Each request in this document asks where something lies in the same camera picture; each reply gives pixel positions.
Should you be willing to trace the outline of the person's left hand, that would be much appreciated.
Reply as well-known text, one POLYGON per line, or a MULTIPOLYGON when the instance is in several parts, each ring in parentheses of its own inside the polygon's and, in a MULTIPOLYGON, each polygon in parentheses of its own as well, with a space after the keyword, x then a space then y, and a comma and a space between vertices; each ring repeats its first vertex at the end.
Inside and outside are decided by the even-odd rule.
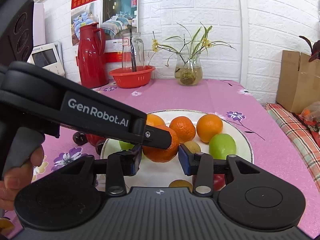
POLYGON ((43 162, 43 147, 38 147, 30 159, 21 167, 10 169, 1 180, 0 198, 1 209, 11 211, 14 209, 14 200, 18 192, 31 183, 33 168, 40 166, 43 162))

